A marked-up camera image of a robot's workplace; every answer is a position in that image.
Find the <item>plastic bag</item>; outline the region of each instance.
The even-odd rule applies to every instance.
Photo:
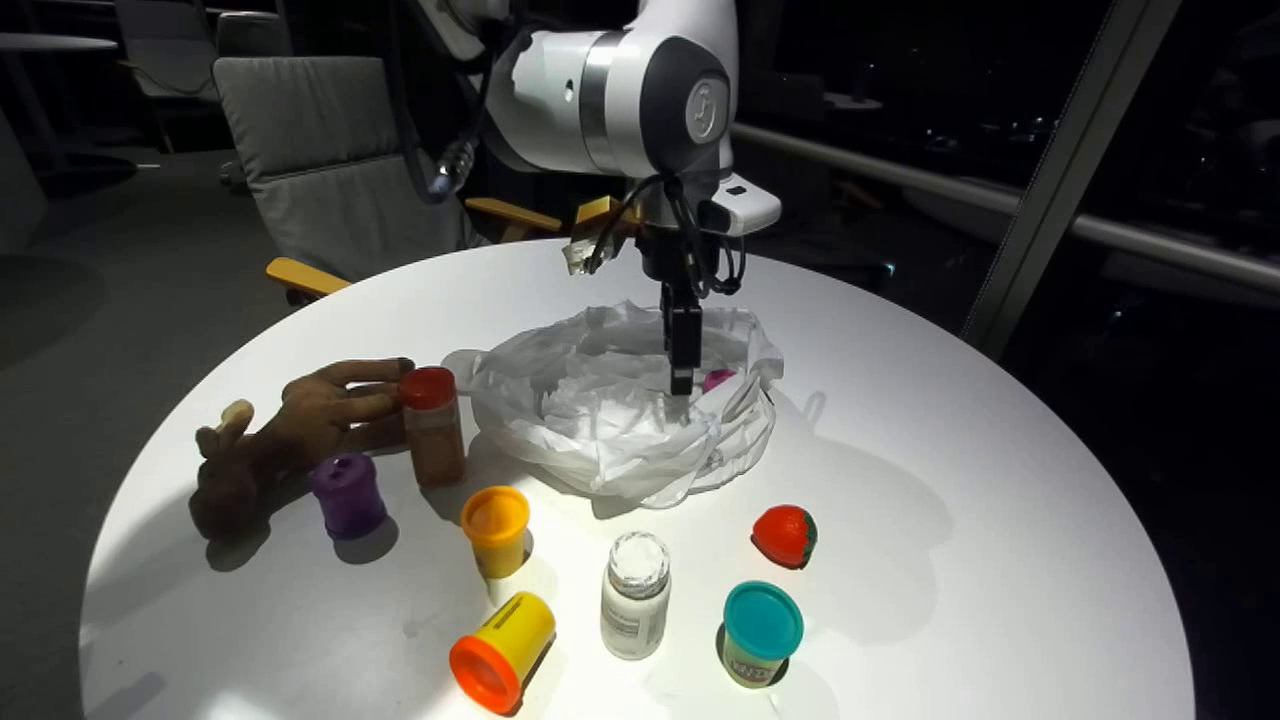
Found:
[[[569,492],[649,507],[747,472],[777,425],[769,382],[784,373],[754,315],[709,306],[703,382],[672,419],[664,325],[636,305],[586,306],[447,362],[499,450]]]

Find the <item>purple cup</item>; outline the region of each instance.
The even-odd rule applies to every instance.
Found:
[[[386,518],[370,457],[330,457],[309,472],[309,488],[330,541],[358,541]]]

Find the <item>orange cup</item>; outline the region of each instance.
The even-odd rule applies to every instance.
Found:
[[[472,635],[450,643],[447,667],[477,702],[511,714],[553,639],[553,608],[532,593],[514,593]]]
[[[472,492],[458,525],[484,580],[504,580],[526,558],[526,499],[514,488]]]

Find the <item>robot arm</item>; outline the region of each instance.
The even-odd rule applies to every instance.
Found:
[[[484,58],[480,25],[519,26],[511,0],[421,0],[440,46]],[[734,0],[639,0],[622,26],[519,26],[484,89],[488,147],[519,170],[636,180],[645,272],[664,286],[672,396],[700,373],[700,300],[722,249],[781,221],[781,198],[732,170]],[[573,269],[596,272],[615,241],[573,241]]]

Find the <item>clear jar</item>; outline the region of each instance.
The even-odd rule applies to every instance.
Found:
[[[653,656],[666,628],[672,556],[653,532],[610,543],[600,584],[600,635],[615,656]]]
[[[463,425],[447,366],[417,366],[398,382],[411,474],[423,492],[463,480]]]

